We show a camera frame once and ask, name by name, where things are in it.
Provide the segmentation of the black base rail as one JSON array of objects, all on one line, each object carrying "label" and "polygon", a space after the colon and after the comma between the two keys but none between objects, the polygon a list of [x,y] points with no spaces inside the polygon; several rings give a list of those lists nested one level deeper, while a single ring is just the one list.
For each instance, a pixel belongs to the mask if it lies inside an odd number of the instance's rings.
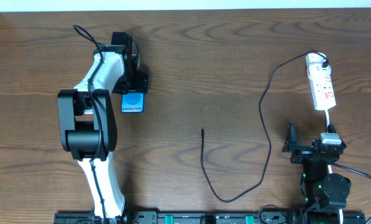
[{"label": "black base rail", "polygon": [[302,223],[295,213],[262,211],[261,213],[162,213],[154,211],[132,212],[122,217],[107,218],[93,213],[56,213],[53,224],[118,223],[118,224],[287,224]]}]

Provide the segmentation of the white USB wall charger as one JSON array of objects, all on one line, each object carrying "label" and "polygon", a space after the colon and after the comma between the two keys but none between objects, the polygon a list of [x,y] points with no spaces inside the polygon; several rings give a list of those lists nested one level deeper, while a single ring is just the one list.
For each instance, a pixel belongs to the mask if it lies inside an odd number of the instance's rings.
[{"label": "white USB wall charger", "polygon": [[305,57],[306,73],[310,80],[327,77],[331,74],[331,66],[326,55],[321,52],[311,52]]}]

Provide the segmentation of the white power strip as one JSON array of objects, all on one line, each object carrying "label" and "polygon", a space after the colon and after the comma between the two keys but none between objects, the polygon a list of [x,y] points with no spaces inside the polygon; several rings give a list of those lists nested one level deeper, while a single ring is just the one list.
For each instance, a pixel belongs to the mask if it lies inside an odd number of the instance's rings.
[{"label": "white power strip", "polygon": [[336,106],[331,76],[321,76],[310,80],[315,110],[325,111]]}]

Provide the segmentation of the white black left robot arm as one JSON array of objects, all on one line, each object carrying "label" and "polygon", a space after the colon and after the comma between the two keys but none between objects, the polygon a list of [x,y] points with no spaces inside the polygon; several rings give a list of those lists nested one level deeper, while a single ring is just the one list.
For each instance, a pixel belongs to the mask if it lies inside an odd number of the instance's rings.
[{"label": "white black left robot arm", "polygon": [[147,75],[138,69],[140,56],[132,47],[97,43],[84,79],[57,96],[62,148],[85,173],[94,200],[92,222],[117,223],[125,210],[113,164],[117,124],[111,96],[122,96],[122,113],[144,110]]}]

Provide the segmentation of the blue Galaxy smartphone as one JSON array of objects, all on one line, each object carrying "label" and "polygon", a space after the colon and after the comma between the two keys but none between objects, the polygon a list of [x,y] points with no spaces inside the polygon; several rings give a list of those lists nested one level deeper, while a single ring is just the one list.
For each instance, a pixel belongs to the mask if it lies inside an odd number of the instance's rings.
[{"label": "blue Galaxy smartphone", "polygon": [[144,94],[128,93],[122,96],[122,113],[142,113],[144,111]]}]

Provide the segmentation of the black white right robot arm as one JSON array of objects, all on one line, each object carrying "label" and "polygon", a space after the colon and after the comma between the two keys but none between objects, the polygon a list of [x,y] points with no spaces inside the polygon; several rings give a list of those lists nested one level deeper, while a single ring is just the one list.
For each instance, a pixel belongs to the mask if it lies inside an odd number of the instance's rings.
[{"label": "black white right robot arm", "polygon": [[291,154],[292,164],[301,164],[301,194],[306,205],[294,216],[294,223],[342,223],[342,209],[346,208],[351,182],[343,175],[333,173],[331,166],[346,148],[333,125],[314,139],[311,145],[298,144],[293,123],[288,125],[288,136],[282,151]]}]

